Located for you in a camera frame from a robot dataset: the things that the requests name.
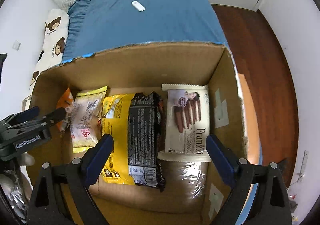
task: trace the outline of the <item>yellow snack bag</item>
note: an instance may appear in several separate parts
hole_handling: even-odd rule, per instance
[[[165,179],[157,160],[162,105],[155,92],[104,99],[102,131],[113,137],[113,151],[102,170],[105,182],[164,189]]]
[[[102,170],[105,182],[135,184],[128,170],[128,116],[133,97],[134,94],[114,95],[103,101],[102,131],[113,136],[113,151]]]

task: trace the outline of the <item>blue gripper pad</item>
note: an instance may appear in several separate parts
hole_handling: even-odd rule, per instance
[[[235,174],[238,171],[236,156],[214,134],[207,137],[206,149],[222,181],[232,189],[236,184]]]
[[[23,122],[26,122],[28,120],[32,120],[33,118],[35,118],[36,116],[39,115],[39,112],[40,112],[40,109],[39,107],[35,106],[35,107],[32,107],[24,112],[20,112],[18,115],[17,115],[17,119],[16,119],[16,122],[17,123],[23,123]]]
[[[82,157],[81,173],[84,176],[84,186],[89,188],[97,179],[113,150],[113,137],[104,134],[95,147],[88,149]]]

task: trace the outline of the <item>cardboard box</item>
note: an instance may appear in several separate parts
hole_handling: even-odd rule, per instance
[[[221,142],[233,150],[238,157],[251,157],[247,137],[247,119],[244,113],[243,93],[231,53],[223,45],[206,43],[151,43],[121,47],[95,53],[92,57],[78,58],[70,63],[50,68],[40,74],[33,90],[31,106],[39,106],[41,114],[55,109],[60,96],[68,86],[74,94],[81,90],[96,89],[108,85],[108,95],[133,92],[158,92],[163,83],[186,83],[208,85],[211,127]],[[219,116],[215,120],[214,112]],[[36,159],[28,167],[32,183],[35,182],[43,162],[52,165],[70,161],[72,151],[70,133],[63,137],[56,127],[51,128],[52,140],[30,152]],[[172,214],[129,208],[117,203],[94,197],[96,204],[110,224],[209,224],[215,216],[212,199],[209,198],[213,184],[225,200],[230,188],[225,186],[212,163],[209,164],[207,188],[200,212]],[[63,191],[70,212],[77,224],[82,224],[75,210],[68,189]],[[99,193],[99,182],[91,188]],[[156,204],[144,194],[138,200]]]
[[[239,82],[241,85],[242,91],[242,98],[243,98],[243,110],[242,114],[244,117],[244,130],[246,133],[246,153],[247,153],[247,160],[251,164],[262,164],[260,162],[260,158],[262,159],[262,151],[260,150],[260,138],[259,138],[259,129],[258,129],[258,121],[257,116],[252,100],[252,96],[247,84],[247,81],[243,74],[238,74]],[[204,196],[204,203],[202,208],[202,222],[203,224],[210,224],[211,221],[214,219],[215,215],[217,214],[215,202],[216,200],[213,198],[210,193],[212,187],[216,187],[219,192],[222,193],[223,199],[218,206],[218,209],[222,207],[223,203],[227,199],[230,193],[230,187],[225,185],[219,177],[219,173],[215,168],[214,164],[211,162],[208,166],[208,176],[206,181],[206,188],[205,188],[205,196]],[[255,190],[253,190],[253,185],[251,185],[249,194],[255,194]],[[252,205],[252,202],[248,203],[248,198],[245,202],[246,204]]]

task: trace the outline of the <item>mattress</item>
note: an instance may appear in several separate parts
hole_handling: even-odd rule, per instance
[[[68,11],[69,36],[62,62],[149,42],[227,40],[208,0],[77,0]]]

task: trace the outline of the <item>black snack package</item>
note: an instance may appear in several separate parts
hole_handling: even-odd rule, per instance
[[[129,175],[136,185],[159,188],[162,192],[165,179],[157,159],[163,118],[161,97],[152,92],[148,96],[135,94],[128,116]]]

